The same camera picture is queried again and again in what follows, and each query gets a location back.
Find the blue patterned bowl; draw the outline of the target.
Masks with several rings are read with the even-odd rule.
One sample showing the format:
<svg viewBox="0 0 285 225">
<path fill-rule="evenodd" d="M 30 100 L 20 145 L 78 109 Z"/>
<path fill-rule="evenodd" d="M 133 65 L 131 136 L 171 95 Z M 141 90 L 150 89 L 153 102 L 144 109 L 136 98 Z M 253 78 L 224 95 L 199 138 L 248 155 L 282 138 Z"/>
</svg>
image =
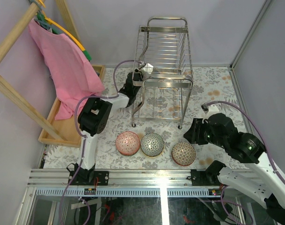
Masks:
<svg viewBox="0 0 285 225">
<path fill-rule="evenodd" d="M 157 157 L 164 150 L 164 140 L 157 133 L 148 133 L 140 142 L 142 152 L 148 157 Z"/>
</svg>

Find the red patterned bowl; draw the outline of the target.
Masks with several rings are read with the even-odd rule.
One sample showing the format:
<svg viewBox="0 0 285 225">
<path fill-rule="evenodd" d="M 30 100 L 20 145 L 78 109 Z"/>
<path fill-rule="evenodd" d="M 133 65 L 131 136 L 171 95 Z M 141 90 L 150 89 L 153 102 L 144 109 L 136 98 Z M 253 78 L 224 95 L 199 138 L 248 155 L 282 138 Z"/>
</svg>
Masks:
<svg viewBox="0 0 285 225">
<path fill-rule="evenodd" d="M 132 156 L 140 149 L 140 139 L 132 131 L 125 131 L 116 138 L 116 149 L 124 156 Z"/>
</svg>

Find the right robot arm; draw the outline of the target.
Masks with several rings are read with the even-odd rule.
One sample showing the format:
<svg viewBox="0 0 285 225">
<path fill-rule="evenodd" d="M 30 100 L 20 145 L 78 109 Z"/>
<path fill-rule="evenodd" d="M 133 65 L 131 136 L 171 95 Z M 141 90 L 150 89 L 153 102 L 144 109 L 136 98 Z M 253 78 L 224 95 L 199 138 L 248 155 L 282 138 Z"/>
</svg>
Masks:
<svg viewBox="0 0 285 225">
<path fill-rule="evenodd" d="M 209 184 L 235 188 L 259 203 L 273 220 L 285 225 L 285 185 L 272 171 L 267 149 L 256 136 L 239 132 L 233 121 L 222 113 L 207 119 L 194 118 L 183 136 L 191 144 L 210 143 L 221 147 L 231 158 L 256 173 L 262 184 L 239 175 L 218 160 L 205 170 Z"/>
</svg>

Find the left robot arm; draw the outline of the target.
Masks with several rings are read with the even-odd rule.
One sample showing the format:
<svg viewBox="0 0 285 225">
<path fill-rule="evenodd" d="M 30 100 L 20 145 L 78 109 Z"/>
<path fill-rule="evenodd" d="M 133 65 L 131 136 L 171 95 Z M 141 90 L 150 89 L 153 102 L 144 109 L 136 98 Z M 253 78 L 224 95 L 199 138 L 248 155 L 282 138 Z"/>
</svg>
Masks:
<svg viewBox="0 0 285 225">
<path fill-rule="evenodd" d="M 135 86 L 133 81 L 140 82 L 142 79 L 142 73 L 136 69 L 127 75 L 117 97 L 88 98 L 77 118 L 81 134 L 81 154 L 78 162 L 74 164 L 74 169 L 68 170 L 69 185 L 95 187 L 108 185 L 109 172 L 95 169 L 98 136 L 105 129 L 112 111 L 129 107 L 134 103 L 140 87 Z"/>
</svg>

